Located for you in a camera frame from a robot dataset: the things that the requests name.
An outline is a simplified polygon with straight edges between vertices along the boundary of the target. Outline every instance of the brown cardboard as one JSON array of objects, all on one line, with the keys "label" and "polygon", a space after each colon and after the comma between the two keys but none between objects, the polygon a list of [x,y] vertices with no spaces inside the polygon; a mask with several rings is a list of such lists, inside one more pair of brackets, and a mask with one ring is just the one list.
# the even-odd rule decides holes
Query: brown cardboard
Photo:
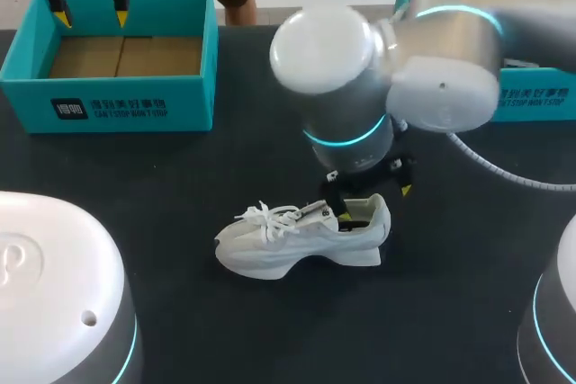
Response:
[{"label": "brown cardboard", "polygon": [[65,38],[50,78],[197,76],[202,38]]},{"label": "brown cardboard", "polygon": [[116,76],[122,37],[62,38],[50,78]]}]

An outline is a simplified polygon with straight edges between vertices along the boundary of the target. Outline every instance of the gray cable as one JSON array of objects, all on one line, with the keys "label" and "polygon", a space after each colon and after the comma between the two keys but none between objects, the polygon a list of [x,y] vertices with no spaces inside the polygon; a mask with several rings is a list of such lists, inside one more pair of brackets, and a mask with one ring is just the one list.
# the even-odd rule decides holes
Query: gray cable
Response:
[{"label": "gray cable", "polygon": [[482,165],[484,168],[487,168],[489,171],[492,171],[494,174],[499,175],[500,177],[504,177],[506,180],[509,180],[513,183],[518,183],[528,188],[533,189],[540,189],[544,191],[551,191],[551,192],[576,192],[576,184],[572,183],[547,183],[547,182],[538,182],[537,180],[527,179],[526,177],[522,177],[519,175],[512,174],[509,171],[503,170],[499,166],[494,165],[492,162],[484,159],[482,156],[478,155],[475,151],[469,148],[461,139],[458,138],[456,134],[446,134],[450,141],[452,141],[456,146],[463,151],[465,155],[471,158],[472,161],[477,162],[478,164]]}]

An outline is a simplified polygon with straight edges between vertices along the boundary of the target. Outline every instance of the shoe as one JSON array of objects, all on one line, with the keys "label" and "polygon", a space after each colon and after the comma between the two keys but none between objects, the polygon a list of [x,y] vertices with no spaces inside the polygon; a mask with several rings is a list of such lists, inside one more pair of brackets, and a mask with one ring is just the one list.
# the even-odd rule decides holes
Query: shoe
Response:
[{"label": "shoe", "polygon": [[325,201],[302,209],[249,207],[216,236],[216,258],[248,278],[283,278],[302,258],[321,255],[342,265],[380,265],[378,246],[390,233],[384,198],[346,200],[351,219],[338,222]]}]

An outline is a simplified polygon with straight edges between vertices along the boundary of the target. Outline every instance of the black table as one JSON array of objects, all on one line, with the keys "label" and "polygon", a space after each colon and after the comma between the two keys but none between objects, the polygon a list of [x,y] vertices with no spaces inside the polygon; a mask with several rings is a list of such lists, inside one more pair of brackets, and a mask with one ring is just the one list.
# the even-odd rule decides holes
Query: black table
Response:
[{"label": "black table", "polygon": [[[507,183],[446,137],[411,131],[418,158],[375,269],[320,259],[281,281],[226,271],[214,235],[248,205],[316,200],[323,175],[271,77],[274,28],[221,30],[208,134],[27,136],[0,97],[0,190],[71,201],[117,242],[146,350],[146,383],[520,384],[516,332],[576,194]],[[5,53],[12,32],[0,33]],[[576,182],[574,123],[464,136],[538,180]]]}]

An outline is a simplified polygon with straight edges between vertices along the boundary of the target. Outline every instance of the teal box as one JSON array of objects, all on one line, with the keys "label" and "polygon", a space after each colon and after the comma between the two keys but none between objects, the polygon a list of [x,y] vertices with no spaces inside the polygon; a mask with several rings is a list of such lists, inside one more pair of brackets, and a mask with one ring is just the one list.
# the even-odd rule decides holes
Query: teal box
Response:
[{"label": "teal box", "polygon": [[[410,0],[396,0],[398,10]],[[576,120],[576,75],[550,67],[502,68],[492,121]]]},{"label": "teal box", "polygon": [[[213,0],[130,0],[125,27],[113,0],[67,0],[67,28],[31,0],[0,71],[29,133],[206,131],[212,128],[218,23]],[[62,37],[202,37],[198,76],[48,79]]]}]

